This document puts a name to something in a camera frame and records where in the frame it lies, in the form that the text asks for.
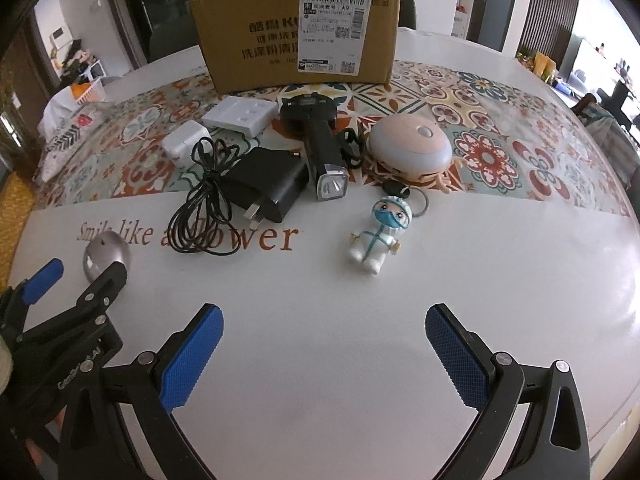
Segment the striped cloth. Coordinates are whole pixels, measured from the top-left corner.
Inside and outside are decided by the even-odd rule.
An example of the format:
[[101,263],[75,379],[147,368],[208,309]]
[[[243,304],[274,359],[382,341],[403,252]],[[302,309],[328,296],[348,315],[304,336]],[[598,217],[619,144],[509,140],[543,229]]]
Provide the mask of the striped cloth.
[[640,148],[636,140],[597,104],[590,104],[579,118],[626,188],[631,176],[640,168]]

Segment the wood slat panel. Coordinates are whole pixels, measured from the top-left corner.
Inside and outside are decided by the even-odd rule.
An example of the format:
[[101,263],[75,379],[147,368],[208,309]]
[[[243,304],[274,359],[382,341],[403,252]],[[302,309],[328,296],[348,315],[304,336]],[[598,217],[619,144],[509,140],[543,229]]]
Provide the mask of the wood slat panel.
[[578,0],[531,0],[519,50],[542,52],[560,66],[577,9]]

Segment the keychain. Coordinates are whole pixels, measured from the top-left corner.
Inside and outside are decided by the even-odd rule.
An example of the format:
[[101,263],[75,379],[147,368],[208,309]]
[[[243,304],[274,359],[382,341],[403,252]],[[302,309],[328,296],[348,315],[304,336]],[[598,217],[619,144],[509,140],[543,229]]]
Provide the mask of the keychain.
[[[359,234],[351,233],[349,254],[371,274],[380,272],[387,253],[398,254],[400,237],[409,228],[412,219],[423,216],[429,207],[427,194],[419,187],[387,180],[382,189],[387,196],[373,205],[369,228]],[[406,201],[412,189],[420,192],[425,201],[424,208],[416,214]]]

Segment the gray door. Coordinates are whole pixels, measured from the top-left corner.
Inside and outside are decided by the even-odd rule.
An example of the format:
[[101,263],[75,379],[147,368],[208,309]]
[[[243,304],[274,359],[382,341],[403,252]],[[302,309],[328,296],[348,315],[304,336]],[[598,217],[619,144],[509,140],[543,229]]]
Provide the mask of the gray door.
[[509,30],[514,0],[486,0],[478,43],[502,50]]

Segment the white basket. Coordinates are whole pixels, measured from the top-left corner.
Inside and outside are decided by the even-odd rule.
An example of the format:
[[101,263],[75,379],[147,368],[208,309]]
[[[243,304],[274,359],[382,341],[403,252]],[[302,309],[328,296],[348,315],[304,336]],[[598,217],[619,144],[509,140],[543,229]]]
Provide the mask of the white basket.
[[91,86],[89,86],[89,88],[85,90],[78,99],[76,99],[76,103],[78,103],[78,105],[83,105],[89,102],[104,101],[107,98],[107,95],[104,93],[101,79],[101,77],[96,79],[91,83]]

